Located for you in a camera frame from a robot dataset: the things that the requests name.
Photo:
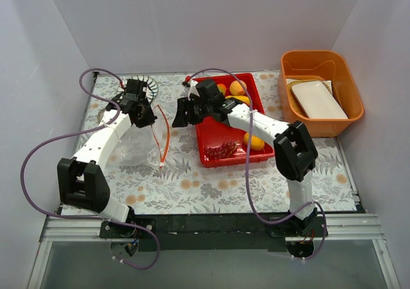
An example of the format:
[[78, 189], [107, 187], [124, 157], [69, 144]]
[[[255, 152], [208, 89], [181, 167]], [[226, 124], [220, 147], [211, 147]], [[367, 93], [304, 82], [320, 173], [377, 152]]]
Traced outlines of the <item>clear zip top bag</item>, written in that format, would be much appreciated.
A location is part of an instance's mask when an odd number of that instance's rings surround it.
[[162, 169], [170, 145], [170, 124], [163, 108], [156, 104], [156, 122], [147, 127], [132, 126], [120, 139], [110, 156], [114, 166], [152, 165]]

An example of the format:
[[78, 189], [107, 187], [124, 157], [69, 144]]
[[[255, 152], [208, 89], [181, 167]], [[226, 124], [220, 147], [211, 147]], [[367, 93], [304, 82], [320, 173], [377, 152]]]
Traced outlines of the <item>red grape bunch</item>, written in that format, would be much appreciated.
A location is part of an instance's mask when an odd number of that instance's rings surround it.
[[209, 160], [221, 160], [232, 157], [238, 150], [238, 142], [224, 142], [218, 147], [205, 147], [204, 154]]

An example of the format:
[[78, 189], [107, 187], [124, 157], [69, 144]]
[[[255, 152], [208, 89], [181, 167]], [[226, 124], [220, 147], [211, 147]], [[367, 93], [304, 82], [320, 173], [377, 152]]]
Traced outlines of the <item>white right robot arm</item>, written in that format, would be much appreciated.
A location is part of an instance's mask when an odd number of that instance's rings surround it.
[[266, 226], [284, 224], [288, 233], [297, 236], [313, 233], [318, 211], [313, 200], [312, 177], [318, 152], [307, 127], [302, 122], [281, 122], [252, 109], [251, 103], [226, 99], [212, 79], [198, 82], [186, 78], [188, 95], [177, 100], [175, 128], [200, 124], [206, 117], [234, 129], [248, 132], [271, 145], [275, 164], [286, 178], [290, 193], [287, 216], [281, 219], [256, 218]]

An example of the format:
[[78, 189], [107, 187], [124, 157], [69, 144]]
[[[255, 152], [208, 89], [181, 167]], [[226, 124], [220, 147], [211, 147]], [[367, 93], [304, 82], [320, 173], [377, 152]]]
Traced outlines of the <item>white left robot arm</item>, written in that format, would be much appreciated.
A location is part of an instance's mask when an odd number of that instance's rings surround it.
[[100, 130], [93, 133], [72, 158], [62, 158], [57, 165], [60, 201], [115, 220], [114, 230], [124, 238], [135, 233], [136, 222], [128, 217], [130, 208], [110, 193], [104, 169], [121, 137], [132, 127], [154, 124], [151, 102], [157, 89], [153, 81], [130, 78], [125, 88], [107, 104]]

